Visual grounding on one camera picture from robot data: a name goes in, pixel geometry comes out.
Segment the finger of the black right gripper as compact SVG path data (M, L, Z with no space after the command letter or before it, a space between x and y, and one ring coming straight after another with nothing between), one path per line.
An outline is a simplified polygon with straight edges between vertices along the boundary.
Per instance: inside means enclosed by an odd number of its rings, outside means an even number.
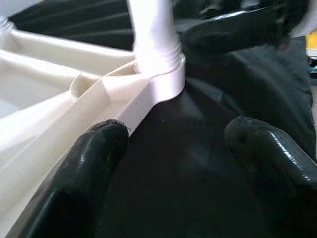
M199 14L227 14L269 6L268 0L206 0Z
M263 44L276 46L287 35L284 19L272 9L241 10L194 23L184 32L184 50L219 53Z

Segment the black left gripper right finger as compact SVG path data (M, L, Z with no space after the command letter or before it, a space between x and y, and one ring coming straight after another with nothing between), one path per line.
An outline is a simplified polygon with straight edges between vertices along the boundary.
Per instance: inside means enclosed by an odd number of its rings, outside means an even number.
M233 119L224 137L272 236L315 238L316 162L285 131L257 119Z

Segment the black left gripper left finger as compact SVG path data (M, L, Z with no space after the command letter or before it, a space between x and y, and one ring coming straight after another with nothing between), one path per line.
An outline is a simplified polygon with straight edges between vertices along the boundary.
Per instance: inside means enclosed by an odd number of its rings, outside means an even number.
M86 130L45 177L7 236L92 238L128 143L127 127L115 119Z

